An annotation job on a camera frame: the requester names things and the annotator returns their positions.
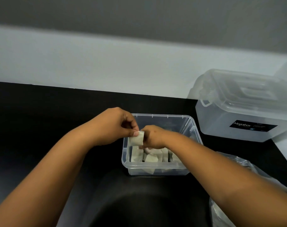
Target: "person's right arm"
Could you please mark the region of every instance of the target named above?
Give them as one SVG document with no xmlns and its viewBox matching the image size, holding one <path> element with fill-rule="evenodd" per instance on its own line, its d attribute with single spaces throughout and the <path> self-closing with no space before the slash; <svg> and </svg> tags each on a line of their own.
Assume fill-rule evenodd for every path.
<svg viewBox="0 0 287 227">
<path fill-rule="evenodd" d="M 150 125 L 142 148 L 168 148 L 237 226 L 287 227 L 287 193 L 236 162 L 176 132 Z"/>
</svg>

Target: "open plastic container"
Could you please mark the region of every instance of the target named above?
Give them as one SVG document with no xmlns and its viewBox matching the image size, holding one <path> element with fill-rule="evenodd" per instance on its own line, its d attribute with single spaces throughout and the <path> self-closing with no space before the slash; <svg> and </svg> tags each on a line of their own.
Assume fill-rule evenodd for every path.
<svg viewBox="0 0 287 227">
<path fill-rule="evenodd" d="M 287 131 L 287 82 L 273 76 L 211 69 L 193 87 L 200 130 L 264 142 Z"/>
<path fill-rule="evenodd" d="M 139 129 L 144 128 L 146 125 L 156 125 L 166 130 L 179 132 L 202 144 L 195 121 L 191 116 L 158 114 L 133 115 Z M 187 175 L 189 173 L 182 163 L 131 162 L 131 154 L 132 147 L 128 145 L 128 138 L 124 138 L 121 162 L 124 167 L 128 169 L 130 175 Z"/>
</svg>

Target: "person's left arm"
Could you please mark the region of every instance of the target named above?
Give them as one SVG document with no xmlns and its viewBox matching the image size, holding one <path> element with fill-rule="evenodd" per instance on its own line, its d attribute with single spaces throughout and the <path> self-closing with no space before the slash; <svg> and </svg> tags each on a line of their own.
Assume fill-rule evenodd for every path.
<svg viewBox="0 0 287 227">
<path fill-rule="evenodd" d="M 131 113 L 110 108 L 68 132 L 0 204 L 0 226 L 56 226 L 86 153 L 137 131 Z"/>
</svg>

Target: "black table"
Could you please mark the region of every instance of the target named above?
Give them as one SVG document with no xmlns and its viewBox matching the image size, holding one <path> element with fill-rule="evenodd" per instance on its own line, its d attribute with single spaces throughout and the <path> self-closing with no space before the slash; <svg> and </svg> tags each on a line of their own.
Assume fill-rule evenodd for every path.
<svg viewBox="0 0 287 227">
<path fill-rule="evenodd" d="M 192 99 L 0 82 L 0 202 L 58 139 L 105 109 L 121 107 L 132 113 L 190 115 L 199 127 L 196 102 Z M 201 132 L 200 135 L 203 144 L 210 149 L 250 160 L 287 186 L 287 160 L 272 140 L 257 143 Z M 97 226 L 109 215 L 117 213 L 117 207 L 131 202 L 145 209 L 145 202 L 149 201 L 156 210 L 164 210 L 162 217 L 158 217 L 162 220 L 159 226 L 166 225 L 164 220 L 168 218 L 171 223 L 182 220 L 185 226 L 210 226 L 209 196 L 191 174 L 129 176 L 121 163 L 121 150 L 122 140 L 118 140 L 111 145 L 95 147 L 88 153 L 59 225 L 79 226 L 82 223 L 88 226 L 94 219 Z M 107 161 L 103 161 L 105 152 L 111 153 Z M 125 207 L 127 212 L 134 210 L 130 209 Z"/>
</svg>

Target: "hand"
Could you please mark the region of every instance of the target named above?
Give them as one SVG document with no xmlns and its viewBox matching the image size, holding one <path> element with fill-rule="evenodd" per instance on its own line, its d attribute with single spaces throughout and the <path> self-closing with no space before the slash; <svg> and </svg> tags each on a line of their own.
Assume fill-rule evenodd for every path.
<svg viewBox="0 0 287 227">
<path fill-rule="evenodd" d="M 91 147 L 110 144 L 119 138 L 138 136 L 138 125 L 130 112 L 119 107 L 109 108 L 81 125 Z"/>
<path fill-rule="evenodd" d="M 155 125 L 145 126 L 142 131 L 144 131 L 143 146 L 140 146 L 140 149 L 143 148 L 154 148 L 162 149 L 165 147 L 166 135 L 170 132 L 165 129 L 162 129 Z"/>
</svg>

